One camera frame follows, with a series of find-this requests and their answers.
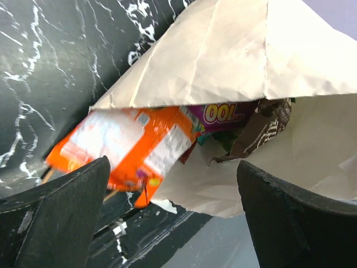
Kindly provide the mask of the orange snack packet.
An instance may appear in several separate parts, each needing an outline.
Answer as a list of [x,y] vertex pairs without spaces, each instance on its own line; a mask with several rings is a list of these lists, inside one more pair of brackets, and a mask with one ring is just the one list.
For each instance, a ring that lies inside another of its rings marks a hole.
[[194,143],[199,123],[188,108],[178,106],[95,110],[54,146],[46,162],[69,173],[105,156],[108,188],[140,191],[134,206],[142,208]]

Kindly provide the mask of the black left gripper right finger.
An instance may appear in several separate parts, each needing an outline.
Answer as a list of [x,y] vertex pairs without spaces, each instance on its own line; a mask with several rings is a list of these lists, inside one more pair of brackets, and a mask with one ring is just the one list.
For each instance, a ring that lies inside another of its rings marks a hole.
[[237,182],[260,267],[356,267],[356,203],[313,193],[244,160]]

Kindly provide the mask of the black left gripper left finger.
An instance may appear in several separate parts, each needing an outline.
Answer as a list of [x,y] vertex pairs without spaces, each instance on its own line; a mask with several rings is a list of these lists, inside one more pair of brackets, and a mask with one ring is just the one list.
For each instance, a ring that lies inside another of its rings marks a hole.
[[1,199],[1,267],[85,267],[109,173],[101,157]]

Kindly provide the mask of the beige paper bag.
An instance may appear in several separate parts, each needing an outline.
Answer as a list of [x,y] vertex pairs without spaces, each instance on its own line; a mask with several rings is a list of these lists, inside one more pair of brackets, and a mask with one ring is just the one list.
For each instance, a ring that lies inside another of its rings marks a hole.
[[142,108],[293,98],[248,161],[356,201],[356,39],[303,1],[195,1],[94,104]]

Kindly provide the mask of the brown sea salt packet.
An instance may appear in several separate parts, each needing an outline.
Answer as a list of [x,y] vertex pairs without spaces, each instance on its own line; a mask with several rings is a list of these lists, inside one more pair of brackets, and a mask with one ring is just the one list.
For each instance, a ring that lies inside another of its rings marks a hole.
[[280,134],[291,117],[294,99],[261,99],[245,126],[213,133],[226,154],[213,157],[217,163],[245,159]]

